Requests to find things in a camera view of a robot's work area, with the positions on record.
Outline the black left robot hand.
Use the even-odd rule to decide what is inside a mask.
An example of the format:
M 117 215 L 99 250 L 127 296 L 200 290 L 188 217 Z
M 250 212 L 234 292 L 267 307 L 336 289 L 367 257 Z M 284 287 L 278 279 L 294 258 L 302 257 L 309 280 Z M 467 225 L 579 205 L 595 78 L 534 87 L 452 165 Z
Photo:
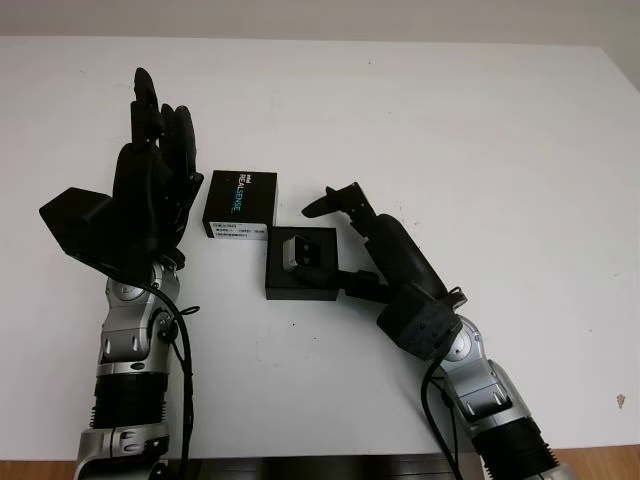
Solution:
M 134 94 L 131 141 L 119 153 L 112 198 L 142 247 L 182 269 L 185 255 L 178 245 L 204 181 L 196 169 L 191 113 L 184 105 L 161 104 L 142 67 L 135 71 Z

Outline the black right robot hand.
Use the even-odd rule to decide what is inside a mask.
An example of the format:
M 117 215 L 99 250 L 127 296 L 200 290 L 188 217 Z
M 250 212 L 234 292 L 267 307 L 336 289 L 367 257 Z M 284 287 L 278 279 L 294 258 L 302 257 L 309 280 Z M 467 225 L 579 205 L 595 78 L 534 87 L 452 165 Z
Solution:
M 356 182 L 325 195 L 302 210 L 307 218 L 334 212 L 348 215 L 351 226 L 365 239 L 364 246 L 388 285 L 415 284 L 432 298 L 456 309 L 466 303 L 461 289 L 449 291 L 404 226 L 393 216 L 377 214 Z

